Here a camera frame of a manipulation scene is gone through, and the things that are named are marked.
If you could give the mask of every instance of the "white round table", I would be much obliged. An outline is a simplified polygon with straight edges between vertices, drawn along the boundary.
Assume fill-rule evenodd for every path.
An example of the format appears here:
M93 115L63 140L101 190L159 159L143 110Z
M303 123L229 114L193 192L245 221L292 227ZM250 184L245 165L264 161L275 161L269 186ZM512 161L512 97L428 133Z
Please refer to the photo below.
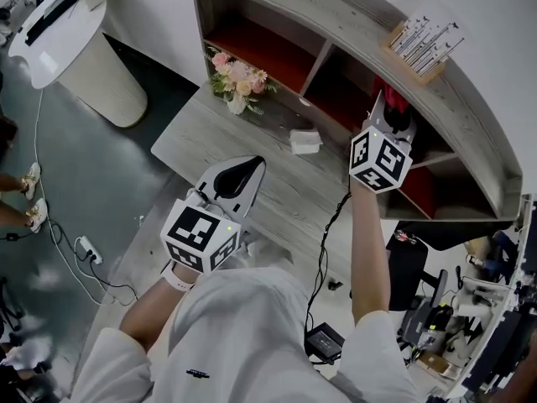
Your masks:
M90 11L79 0L30 46L24 43L29 29L54 1L45 0L24 21L9 56L26 60L34 88L59 81L118 127L134 125L145 113L148 98L102 34L107 2Z

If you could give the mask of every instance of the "flower bouquet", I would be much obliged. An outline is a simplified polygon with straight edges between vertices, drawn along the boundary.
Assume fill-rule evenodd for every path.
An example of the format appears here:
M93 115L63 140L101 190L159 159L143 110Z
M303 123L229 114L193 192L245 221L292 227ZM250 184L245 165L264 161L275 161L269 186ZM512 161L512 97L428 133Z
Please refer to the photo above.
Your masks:
M257 115L263 115L263 109L255 106L258 102L254 94L265 91L276 92L277 87L267 78L267 72L261 71L242 61L232 59L225 52L209 47L214 53L206 57L215 66L216 73L211 76L211 87L215 94L222 94L229 110L236 115L249 109Z

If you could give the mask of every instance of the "white shirt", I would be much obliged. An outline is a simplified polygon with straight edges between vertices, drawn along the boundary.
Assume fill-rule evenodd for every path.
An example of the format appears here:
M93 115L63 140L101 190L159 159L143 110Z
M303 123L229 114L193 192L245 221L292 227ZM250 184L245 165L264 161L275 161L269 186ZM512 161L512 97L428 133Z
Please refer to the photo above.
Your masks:
M322 377L305 355L308 296L278 268L202 276L178 310L169 358L152 389L149 360L126 334L104 329L71 401L410 403L419 401L388 313L363 317L345 341L337 375ZM198 370L208 378L196 378Z

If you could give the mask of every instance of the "cylindrical table base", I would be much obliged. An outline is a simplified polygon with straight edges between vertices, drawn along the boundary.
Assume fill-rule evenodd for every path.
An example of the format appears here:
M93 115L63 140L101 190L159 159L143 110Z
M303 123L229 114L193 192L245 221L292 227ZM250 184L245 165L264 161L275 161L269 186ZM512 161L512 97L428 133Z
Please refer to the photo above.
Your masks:
M145 91L101 31L95 33L58 80L118 127L126 128L137 123L148 105Z

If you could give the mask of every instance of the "gray wooden desk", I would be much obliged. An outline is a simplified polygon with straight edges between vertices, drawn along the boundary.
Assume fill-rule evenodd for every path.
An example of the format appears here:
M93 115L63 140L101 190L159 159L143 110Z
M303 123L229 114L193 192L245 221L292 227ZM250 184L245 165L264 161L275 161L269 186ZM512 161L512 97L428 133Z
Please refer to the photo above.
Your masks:
M151 151L192 185L216 162L261 155L267 173L248 223L291 253L316 261L325 225L347 192L347 158L327 139L318 154L291 154L289 130L308 123L272 100L259 105L263 116L233 115L205 84ZM347 204L326 240L329 268L344 277L350 274L350 210Z

